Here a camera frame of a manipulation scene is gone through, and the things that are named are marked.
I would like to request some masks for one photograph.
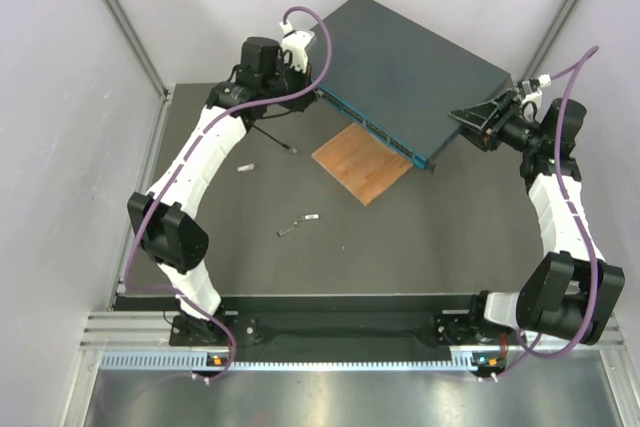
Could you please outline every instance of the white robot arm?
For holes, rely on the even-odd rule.
[[[535,119],[541,88],[549,84],[548,75],[529,79],[496,99],[451,113],[462,124],[462,135],[481,150],[492,151],[505,143],[522,152],[520,175],[538,214],[544,249],[542,262],[520,292],[481,293],[474,303],[478,312],[471,317],[476,327],[486,332],[500,332],[504,327],[526,329],[572,341],[587,319],[589,328],[580,341],[593,344],[600,338],[622,291],[624,273],[619,267],[606,264],[591,240],[580,199],[582,177],[575,159],[570,157],[586,108],[568,99],[561,118],[561,100],[556,99],[542,121]],[[559,118],[561,137],[556,136]],[[558,166],[570,200],[561,191]],[[584,227],[586,241],[578,221]],[[592,256],[587,243],[593,247],[597,262],[597,292],[591,289]],[[568,293],[572,282],[577,292]],[[591,295],[597,300],[597,308],[588,316],[585,313]]]
[[[238,104],[299,92],[310,83],[306,49],[313,34],[294,30],[290,22],[280,25],[284,34],[281,43],[262,37],[247,39],[242,46],[241,62],[232,72],[235,81],[220,82],[212,89],[194,131],[169,169],[145,195],[134,193],[128,203],[137,231],[153,200],[170,183],[146,228],[141,246],[181,293],[177,297],[182,312],[202,322],[208,322],[207,317],[190,304],[213,316],[220,308],[221,298],[205,266],[208,237],[195,222],[198,207],[224,159],[264,115],[266,107],[212,121]],[[315,99],[310,92],[281,105],[291,111],[303,111]]]

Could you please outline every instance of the metal floor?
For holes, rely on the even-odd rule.
[[[163,375],[103,371],[97,385],[105,389],[107,409],[116,410]],[[241,372],[206,387],[179,378],[111,418],[94,395],[85,426],[622,425],[598,352],[552,362],[530,358],[498,384],[470,379],[453,373]]]
[[[210,85],[178,85],[154,179],[196,124]],[[435,174],[412,168],[363,207],[311,153],[349,124],[324,102],[261,125],[293,155],[252,130],[222,165],[197,221],[222,294],[467,293],[519,290],[542,255],[535,211],[508,148],[482,153],[463,138]],[[258,168],[236,172],[255,162]],[[285,237],[276,231],[319,213]],[[166,282],[142,253],[134,285]]]

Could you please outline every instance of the metal strip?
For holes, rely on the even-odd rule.
[[[118,0],[104,0],[107,9],[111,13],[111,16],[115,20],[120,32],[124,35],[124,38],[129,44],[129,47],[133,51],[136,59],[140,62],[140,66],[144,70],[145,74],[149,78],[149,81],[153,85],[153,88],[158,92],[158,94],[164,98],[167,96],[169,90],[165,87],[158,71],[154,67],[147,51],[144,49],[142,42],[140,42],[140,38],[136,34],[127,14],[124,12],[122,5]]]
[[[166,312],[172,318],[177,312]],[[89,316],[80,340],[82,351],[213,352],[226,347],[174,347],[169,345],[171,326],[162,312],[94,312]]]
[[[165,126],[167,124],[167,118],[169,117],[169,107],[173,99],[173,92],[167,94],[166,99],[160,106],[158,117],[149,139],[147,147],[147,154],[144,157],[144,165],[142,172],[138,178],[137,190],[143,191],[151,184],[152,176],[156,168],[156,162],[158,161],[158,154],[160,153],[160,145],[162,144],[162,137],[164,136]],[[120,285],[120,279],[124,274],[124,269],[127,263],[127,256],[133,246],[133,231],[130,224],[127,222],[126,233],[120,244],[120,258],[118,259],[118,273],[115,278],[113,288],[111,290],[111,296],[109,297],[109,305],[113,305],[115,301],[116,293],[118,292],[118,286]]]
[[[629,353],[603,350],[600,356],[622,424],[640,426],[640,384]]]
[[[536,338],[537,334],[535,332],[525,332],[525,336],[527,337],[527,343],[531,344],[533,340]],[[567,341],[563,339],[559,339],[558,337],[552,337],[550,335],[543,335],[536,346],[536,351],[539,352],[556,352],[562,349],[565,345],[567,345]],[[477,353],[489,353],[489,352],[498,352],[500,350],[499,345],[456,345],[452,346],[451,350],[459,350],[466,352],[477,352]],[[509,346],[509,350],[522,352],[523,349],[520,345],[511,345]],[[583,351],[583,350],[591,350],[591,351],[614,351],[620,350],[625,351],[626,347],[624,344],[624,338],[620,333],[620,329],[618,328],[618,324],[615,318],[609,319],[607,326],[600,337],[600,340],[595,345],[585,345],[578,344],[574,347],[573,350]]]
[[[103,370],[217,371],[207,365],[208,352],[107,352]],[[424,362],[234,362],[231,371],[242,372],[424,372],[473,371],[471,352],[452,352],[451,360]]]
[[[533,77],[540,71],[543,62],[549,55],[551,48],[555,45],[556,40],[560,36],[560,32],[562,32],[562,29],[571,17],[571,14],[578,5],[578,2],[580,2],[580,0],[564,0],[562,2],[560,10],[554,17],[551,25],[549,26],[549,29],[536,48],[535,54],[529,62],[529,65],[527,65],[527,68],[525,69],[524,75],[522,77],[523,79]]]
[[[82,427],[85,425],[101,358],[101,352],[79,352],[76,356],[71,388],[60,419],[56,424],[59,427]]]

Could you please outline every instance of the cable connector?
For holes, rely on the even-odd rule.
[[[549,87],[551,85],[551,76],[549,74],[542,74],[540,77],[538,77],[538,82],[540,83],[541,89]]]
[[[278,25],[280,25],[280,29],[282,29],[283,36],[287,36],[295,30],[293,24],[288,20],[286,22],[280,22]]]

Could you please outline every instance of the black cable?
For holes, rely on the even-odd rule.
[[[293,114],[293,110],[288,110],[287,112],[282,112],[280,114],[267,115],[266,117],[262,117],[259,120],[277,119],[278,117],[284,117],[285,115],[289,114]]]
[[[162,317],[164,318],[164,321],[165,321],[167,324],[169,324],[171,327],[173,327],[173,324],[167,320],[167,311],[166,311],[166,310],[163,310],[163,311],[162,311]]]
[[[262,130],[260,127],[258,127],[257,125],[253,124],[253,128],[256,129],[258,132],[263,133],[264,135],[266,135],[267,137],[269,137],[271,140],[273,140],[276,144],[278,144],[280,147],[283,147],[285,149],[287,149],[289,152],[293,152],[294,154],[297,154],[298,151],[296,150],[295,147],[291,147],[288,144],[285,144],[284,142],[280,142],[278,139],[276,139],[273,135],[271,135],[268,132],[265,132],[264,130]]]
[[[287,60],[286,60],[287,54],[289,54],[289,62],[287,62]],[[282,63],[286,67],[291,67],[291,64],[293,63],[293,52],[291,52],[289,49],[287,49],[284,52],[282,52]]]
[[[239,68],[240,68],[240,64],[236,64],[231,68],[231,74],[229,75],[227,82],[231,82],[231,79],[233,79],[233,76],[235,75],[235,73],[238,71]]]
[[[527,102],[526,104],[524,104],[522,106],[522,112],[524,113],[524,110],[531,105],[533,107],[533,120],[536,120],[536,117],[538,116],[538,106],[536,105],[536,103],[532,100],[530,100],[529,102]]]

